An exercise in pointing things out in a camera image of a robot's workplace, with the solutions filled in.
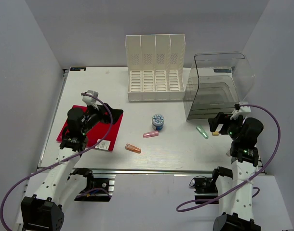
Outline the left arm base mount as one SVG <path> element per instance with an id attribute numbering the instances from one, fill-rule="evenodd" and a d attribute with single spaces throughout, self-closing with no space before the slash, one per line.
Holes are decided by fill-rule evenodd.
<path id="1" fill-rule="evenodd" d="M 84 177 L 85 188 L 77 195 L 78 202 L 109 202 L 115 184 L 115 177 L 106 174 L 95 174 L 88 168 L 77 168 L 71 175 Z"/>

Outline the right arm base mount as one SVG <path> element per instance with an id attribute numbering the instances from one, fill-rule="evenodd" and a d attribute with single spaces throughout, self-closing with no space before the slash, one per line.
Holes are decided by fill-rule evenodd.
<path id="1" fill-rule="evenodd" d="M 208 200 L 218 196 L 216 180 L 218 177 L 228 177 L 232 179 L 233 173 L 231 169 L 225 167 L 217 167 L 213 170 L 211 177 L 203 175 L 195 176 L 189 183 L 189 187 L 195 190 L 195 204 L 200 205 Z"/>

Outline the blue lidded jar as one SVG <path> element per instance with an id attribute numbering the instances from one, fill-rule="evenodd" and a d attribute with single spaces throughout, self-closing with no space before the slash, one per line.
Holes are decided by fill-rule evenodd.
<path id="1" fill-rule="evenodd" d="M 152 128 L 154 130 L 162 130 L 164 126 L 164 116 L 161 114 L 155 114 L 152 117 Z"/>

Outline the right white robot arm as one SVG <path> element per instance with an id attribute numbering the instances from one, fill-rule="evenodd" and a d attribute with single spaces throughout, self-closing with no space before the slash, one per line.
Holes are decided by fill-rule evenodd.
<path id="1" fill-rule="evenodd" d="M 249 180 L 258 167 L 257 138 L 263 131 L 263 124 L 255 118 L 232 118 L 231 114 L 220 112 L 208 120 L 210 131 L 215 132 L 221 125 L 219 134 L 232 139 L 229 155 L 231 168 L 217 167 L 210 180 L 211 188 L 224 194 L 219 199 L 220 215 L 213 224 L 214 231 L 259 231 L 261 227 L 254 222 L 253 183 Z"/>

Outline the clear acrylic storage box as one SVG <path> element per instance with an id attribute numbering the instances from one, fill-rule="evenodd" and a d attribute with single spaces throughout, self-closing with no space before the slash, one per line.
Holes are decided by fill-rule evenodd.
<path id="1" fill-rule="evenodd" d="M 255 75 L 241 52 L 198 53 L 183 98 L 187 120 L 232 113 L 254 86 Z"/>

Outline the orange correction tape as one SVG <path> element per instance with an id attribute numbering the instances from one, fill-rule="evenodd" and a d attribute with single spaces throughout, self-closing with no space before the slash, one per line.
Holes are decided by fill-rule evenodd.
<path id="1" fill-rule="evenodd" d="M 128 150 L 128 151 L 137 153 L 137 154 L 140 154 L 141 153 L 141 149 L 140 148 L 135 147 L 135 146 L 130 145 L 130 144 L 126 144 L 125 145 L 125 149 Z"/>

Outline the pink correction tape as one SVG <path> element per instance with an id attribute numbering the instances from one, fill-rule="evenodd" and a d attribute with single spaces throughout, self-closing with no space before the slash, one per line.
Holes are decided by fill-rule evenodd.
<path id="1" fill-rule="evenodd" d="M 143 138 L 151 138 L 151 137 L 156 137 L 159 135 L 159 131 L 158 130 L 154 130 L 154 131 L 150 131 L 150 132 L 146 132 L 143 134 Z"/>

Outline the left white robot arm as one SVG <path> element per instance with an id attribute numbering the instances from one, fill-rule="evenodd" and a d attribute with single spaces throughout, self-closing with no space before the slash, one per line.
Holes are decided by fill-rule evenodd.
<path id="1" fill-rule="evenodd" d="M 74 168 L 87 147 L 87 133 L 99 123 L 112 128 L 122 115 L 123 110 L 113 109 L 108 104 L 88 105 L 86 109 L 72 107 L 68 111 L 54 166 L 33 195 L 24 197 L 21 202 L 23 230 L 61 230 L 67 205 L 80 192 L 90 192 L 94 188 L 91 170 Z"/>

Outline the green correction tape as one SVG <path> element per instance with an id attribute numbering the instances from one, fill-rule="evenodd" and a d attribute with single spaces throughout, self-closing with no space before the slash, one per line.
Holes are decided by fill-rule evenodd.
<path id="1" fill-rule="evenodd" d="M 209 136 L 207 134 L 207 132 L 204 130 L 204 128 L 202 126 L 197 126 L 196 130 L 205 138 L 208 139 Z"/>

